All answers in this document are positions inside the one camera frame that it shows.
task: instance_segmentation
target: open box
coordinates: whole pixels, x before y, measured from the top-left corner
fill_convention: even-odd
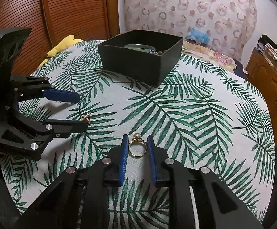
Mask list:
[[[153,46],[162,55],[124,48],[127,44]],[[103,68],[158,87],[180,60],[183,38],[166,33],[133,30],[98,44]]]

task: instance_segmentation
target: table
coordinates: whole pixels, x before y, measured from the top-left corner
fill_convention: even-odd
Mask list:
[[[85,168],[136,132],[186,167],[209,166],[262,221],[275,167],[267,105],[260,92],[234,74],[186,54],[159,88],[102,69],[100,41],[84,41],[58,53],[32,75],[48,77],[57,89],[76,91],[78,104],[25,101],[20,112],[79,120],[90,114],[81,135],[56,138],[40,161],[10,155],[1,159],[10,194],[21,213],[68,166]],[[124,186],[110,189],[109,228],[168,228],[168,192],[151,184],[145,155],[128,157]]]

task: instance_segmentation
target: ring band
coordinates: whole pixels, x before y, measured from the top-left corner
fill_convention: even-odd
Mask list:
[[[142,142],[144,144],[145,150],[144,150],[143,154],[137,155],[131,151],[131,146],[132,146],[132,143],[134,143],[134,142]],[[141,158],[142,156],[145,155],[146,152],[147,152],[146,142],[141,138],[141,136],[138,133],[135,133],[133,139],[129,143],[129,153],[135,158]]]

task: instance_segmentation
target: leaf print tablecloth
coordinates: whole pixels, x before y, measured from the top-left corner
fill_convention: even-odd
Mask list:
[[[271,196],[275,150],[267,105],[260,92],[234,74],[181,55],[158,88],[102,69],[100,41],[84,41],[58,53],[32,75],[57,89],[76,91],[78,104],[25,101],[20,112],[91,125],[82,134],[56,138],[40,161],[6,155],[2,171],[21,213],[68,166],[85,168],[119,145],[124,133],[155,143],[186,167],[209,166],[262,221]],[[128,157],[121,188],[110,189],[109,228],[168,228],[168,192],[151,184],[148,156]]]

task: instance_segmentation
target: wooden slat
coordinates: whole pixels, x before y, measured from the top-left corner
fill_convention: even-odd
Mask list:
[[[0,29],[14,26],[32,28],[13,68],[13,73],[29,75],[51,49],[43,24],[40,0],[0,0]]]
[[[48,5],[57,42],[70,34],[83,40],[109,38],[104,0],[48,0]]]

